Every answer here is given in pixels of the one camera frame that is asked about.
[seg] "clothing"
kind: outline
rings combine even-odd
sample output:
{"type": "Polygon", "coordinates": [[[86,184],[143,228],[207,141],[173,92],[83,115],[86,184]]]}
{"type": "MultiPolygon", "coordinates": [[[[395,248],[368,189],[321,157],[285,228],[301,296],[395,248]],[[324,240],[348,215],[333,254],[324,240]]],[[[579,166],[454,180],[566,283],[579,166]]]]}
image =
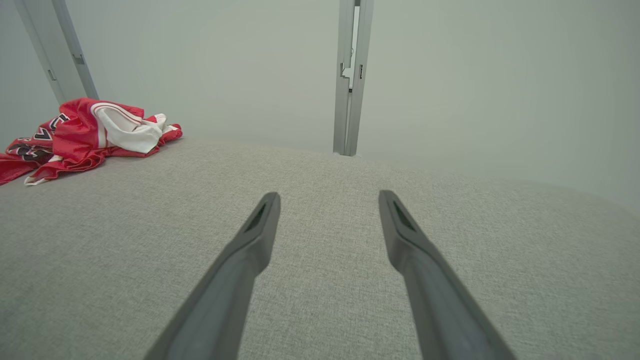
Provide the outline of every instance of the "clothing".
{"type": "Polygon", "coordinates": [[[56,179],[63,172],[95,168],[108,156],[146,158],[182,136],[164,114],[143,119],[144,110],[80,98],[60,106],[60,115],[45,122],[31,138],[18,138],[0,154],[0,185],[23,174],[26,185],[56,179]]]}

